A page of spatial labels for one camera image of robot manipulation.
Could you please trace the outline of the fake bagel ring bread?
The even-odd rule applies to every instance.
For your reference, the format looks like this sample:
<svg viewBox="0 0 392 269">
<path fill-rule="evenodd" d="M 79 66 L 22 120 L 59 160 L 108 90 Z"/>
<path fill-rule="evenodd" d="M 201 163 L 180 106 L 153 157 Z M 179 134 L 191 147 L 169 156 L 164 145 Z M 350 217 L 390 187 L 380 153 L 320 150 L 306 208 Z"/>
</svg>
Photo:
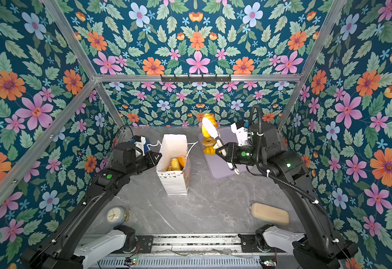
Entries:
<svg viewBox="0 0 392 269">
<path fill-rule="evenodd" d="M 206 137 L 202 140 L 202 145 L 206 148 L 213 147 L 216 144 L 216 140 L 213 137 Z"/>
</svg>

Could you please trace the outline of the small striped fake bun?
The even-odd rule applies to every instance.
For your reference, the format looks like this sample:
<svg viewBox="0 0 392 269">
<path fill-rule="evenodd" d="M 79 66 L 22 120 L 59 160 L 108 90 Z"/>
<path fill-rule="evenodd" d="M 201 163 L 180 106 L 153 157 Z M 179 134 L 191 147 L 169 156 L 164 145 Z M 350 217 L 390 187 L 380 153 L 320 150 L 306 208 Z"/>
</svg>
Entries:
<svg viewBox="0 0 392 269">
<path fill-rule="evenodd" d="M 205 138 L 217 138 L 217 122 L 215 117 L 209 113 L 206 113 L 202 118 L 202 134 Z"/>
</svg>

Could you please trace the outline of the small yellow fake bread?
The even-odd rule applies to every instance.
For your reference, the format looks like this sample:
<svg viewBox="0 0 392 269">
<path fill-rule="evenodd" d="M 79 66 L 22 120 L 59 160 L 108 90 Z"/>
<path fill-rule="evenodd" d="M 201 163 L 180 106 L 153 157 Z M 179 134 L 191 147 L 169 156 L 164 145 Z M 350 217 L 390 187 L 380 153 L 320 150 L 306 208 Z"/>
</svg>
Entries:
<svg viewBox="0 0 392 269">
<path fill-rule="evenodd" d="M 215 155 L 216 154 L 216 149 L 214 149 L 213 146 L 209 146 L 203 149 L 203 152 L 207 155 Z"/>
</svg>

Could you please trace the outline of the twisted fake bread stick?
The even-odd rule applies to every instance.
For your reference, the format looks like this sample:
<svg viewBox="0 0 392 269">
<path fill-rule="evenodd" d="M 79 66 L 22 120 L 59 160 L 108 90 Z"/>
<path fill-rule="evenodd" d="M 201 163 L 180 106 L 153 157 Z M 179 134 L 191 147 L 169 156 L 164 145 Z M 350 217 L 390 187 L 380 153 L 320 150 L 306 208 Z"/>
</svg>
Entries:
<svg viewBox="0 0 392 269">
<path fill-rule="evenodd" d="M 176 158 L 171 160 L 171 170 L 173 171 L 181 171 L 180 164 L 178 163 Z"/>
</svg>

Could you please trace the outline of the round fake bun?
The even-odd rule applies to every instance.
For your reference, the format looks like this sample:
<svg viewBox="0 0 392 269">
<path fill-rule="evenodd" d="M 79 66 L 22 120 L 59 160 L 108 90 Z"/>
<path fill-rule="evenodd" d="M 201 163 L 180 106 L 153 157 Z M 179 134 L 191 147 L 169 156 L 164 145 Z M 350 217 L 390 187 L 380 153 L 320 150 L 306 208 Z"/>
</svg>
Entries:
<svg viewBox="0 0 392 269">
<path fill-rule="evenodd" d="M 184 169 L 187 163 L 187 157 L 185 155 L 180 155 L 177 158 L 178 163 L 180 164 L 181 169 Z"/>
</svg>

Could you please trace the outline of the white paper gift bag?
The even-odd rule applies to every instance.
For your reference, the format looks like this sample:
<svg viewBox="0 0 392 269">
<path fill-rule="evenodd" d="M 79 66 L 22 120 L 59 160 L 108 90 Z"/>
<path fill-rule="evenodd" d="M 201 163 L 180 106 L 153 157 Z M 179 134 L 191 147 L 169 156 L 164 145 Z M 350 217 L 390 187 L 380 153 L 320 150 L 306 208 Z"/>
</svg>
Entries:
<svg viewBox="0 0 392 269">
<path fill-rule="evenodd" d="M 159 148 L 162 155 L 156 173 L 169 196 L 186 196 L 190 184 L 189 152 L 196 143 L 189 143 L 184 134 L 165 134 L 162 141 L 148 144 L 150 150 Z"/>
</svg>

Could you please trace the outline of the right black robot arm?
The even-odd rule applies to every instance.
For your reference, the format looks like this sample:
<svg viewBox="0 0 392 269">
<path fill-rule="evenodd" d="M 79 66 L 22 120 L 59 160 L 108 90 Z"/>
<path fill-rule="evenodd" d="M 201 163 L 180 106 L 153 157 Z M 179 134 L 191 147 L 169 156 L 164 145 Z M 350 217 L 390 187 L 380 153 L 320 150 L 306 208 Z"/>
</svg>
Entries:
<svg viewBox="0 0 392 269">
<path fill-rule="evenodd" d="M 292 233 L 270 221 L 255 232 L 255 245 L 261 251 L 274 248 L 291 253 L 302 269 L 339 269 L 342 260 L 350 262 L 357 254 L 357 245 L 334 227 L 311 184 L 309 169 L 297 152 L 282 144 L 276 127 L 263 121 L 261 108 L 254 105 L 249 126 L 234 125 L 233 132 L 238 141 L 223 142 L 214 117 L 205 114 L 202 118 L 205 145 L 212 146 L 236 174 L 237 167 L 245 165 L 257 169 L 258 176 L 272 179 L 290 200 L 304 227 L 304 232 Z"/>
</svg>

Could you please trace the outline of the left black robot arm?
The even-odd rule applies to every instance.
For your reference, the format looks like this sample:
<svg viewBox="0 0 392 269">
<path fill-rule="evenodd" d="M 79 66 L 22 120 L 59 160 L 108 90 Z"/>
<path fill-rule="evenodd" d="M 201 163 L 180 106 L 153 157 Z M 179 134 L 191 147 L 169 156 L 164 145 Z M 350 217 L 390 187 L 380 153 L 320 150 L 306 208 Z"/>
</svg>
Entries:
<svg viewBox="0 0 392 269">
<path fill-rule="evenodd" d="M 21 254 L 26 269 L 82 269 L 86 256 L 75 253 L 85 232 L 103 208 L 130 182 L 132 176 L 154 168 L 162 155 L 145 154 L 134 143 L 122 142 L 113 148 L 111 164 L 91 180 L 87 192 L 57 230 Z"/>
</svg>

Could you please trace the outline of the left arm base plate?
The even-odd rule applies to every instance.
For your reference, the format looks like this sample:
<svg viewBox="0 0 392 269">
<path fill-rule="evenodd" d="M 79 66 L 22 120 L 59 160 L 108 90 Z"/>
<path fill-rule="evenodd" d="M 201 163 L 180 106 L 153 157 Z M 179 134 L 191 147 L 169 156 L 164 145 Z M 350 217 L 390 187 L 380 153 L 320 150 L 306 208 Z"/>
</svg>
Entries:
<svg viewBox="0 0 392 269">
<path fill-rule="evenodd" d="M 130 239 L 131 254 L 148 254 L 151 253 L 153 247 L 153 235 L 136 235 Z"/>
</svg>

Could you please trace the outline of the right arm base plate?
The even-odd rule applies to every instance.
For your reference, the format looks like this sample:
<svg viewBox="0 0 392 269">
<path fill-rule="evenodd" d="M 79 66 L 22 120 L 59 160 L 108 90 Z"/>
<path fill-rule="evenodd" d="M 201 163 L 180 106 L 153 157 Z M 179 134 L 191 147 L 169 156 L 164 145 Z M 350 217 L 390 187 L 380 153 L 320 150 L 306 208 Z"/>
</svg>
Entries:
<svg viewBox="0 0 392 269">
<path fill-rule="evenodd" d="M 243 253 L 262 253 L 267 249 L 255 234 L 238 234 Z"/>
</svg>

